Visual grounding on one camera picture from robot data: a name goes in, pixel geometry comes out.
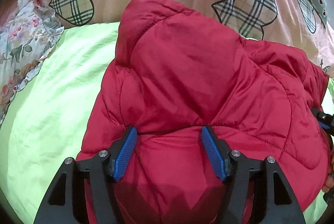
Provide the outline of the person's right hand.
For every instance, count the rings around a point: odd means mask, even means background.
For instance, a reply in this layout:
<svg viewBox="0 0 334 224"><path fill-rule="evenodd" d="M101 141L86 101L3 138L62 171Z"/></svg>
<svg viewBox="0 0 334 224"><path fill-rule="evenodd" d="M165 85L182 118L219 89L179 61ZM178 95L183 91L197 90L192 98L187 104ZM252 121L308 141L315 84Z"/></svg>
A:
<svg viewBox="0 0 334 224"><path fill-rule="evenodd" d="M328 193L331 188L333 188L334 186L334 178L333 178L333 151L331 151L330 153L330 158L328 161L328 165L327 165L327 178L322 186L322 192L323 193Z"/></svg>

